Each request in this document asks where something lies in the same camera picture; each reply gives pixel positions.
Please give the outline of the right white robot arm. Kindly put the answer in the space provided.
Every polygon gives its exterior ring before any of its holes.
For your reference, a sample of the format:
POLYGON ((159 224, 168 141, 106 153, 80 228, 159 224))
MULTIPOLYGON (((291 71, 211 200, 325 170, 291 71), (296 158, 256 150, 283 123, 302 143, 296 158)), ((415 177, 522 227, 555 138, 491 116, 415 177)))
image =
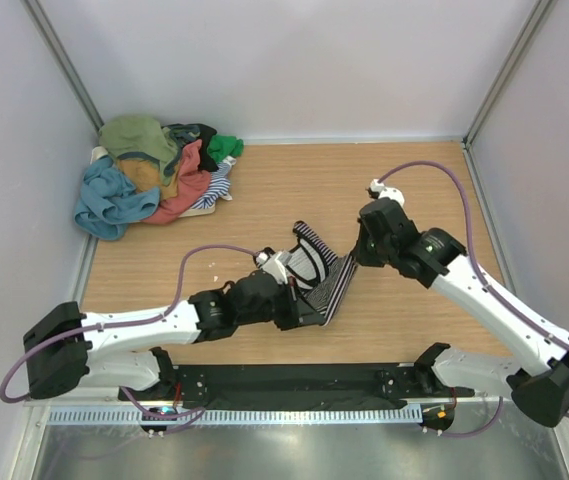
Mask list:
POLYGON ((448 386, 510 398, 529 419, 557 426, 569 413, 569 332, 495 283, 466 247, 440 228, 419 231, 401 202, 379 197, 359 212, 354 249, 366 267, 390 266, 473 316, 511 355, 469 354, 435 345, 414 372, 416 387, 436 396, 448 386))

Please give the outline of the black white striped tank top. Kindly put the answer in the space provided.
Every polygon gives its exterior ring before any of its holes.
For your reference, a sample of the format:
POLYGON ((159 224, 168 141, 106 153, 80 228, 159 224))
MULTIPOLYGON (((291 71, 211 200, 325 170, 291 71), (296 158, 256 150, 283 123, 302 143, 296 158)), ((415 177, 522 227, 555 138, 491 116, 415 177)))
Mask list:
POLYGON ((289 250, 286 269, 327 326, 337 314, 358 265, 351 254, 336 254, 306 222, 296 221, 292 232, 297 243, 289 250))

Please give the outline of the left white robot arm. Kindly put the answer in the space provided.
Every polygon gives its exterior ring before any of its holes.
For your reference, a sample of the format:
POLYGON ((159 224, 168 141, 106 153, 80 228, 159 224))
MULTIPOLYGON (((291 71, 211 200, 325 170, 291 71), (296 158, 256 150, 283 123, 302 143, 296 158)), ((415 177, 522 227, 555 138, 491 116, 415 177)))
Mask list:
POLYGON ((326 319, 296 280, 280 283, 263 270, 156 309, 83 313, 76 302, 65 302, 23 337, 28 394, 44 400, 76 387, 125 387, 163 400, 174 392, 176 376, 162 346, 217 341, 268 322, 286 331, 326 319))

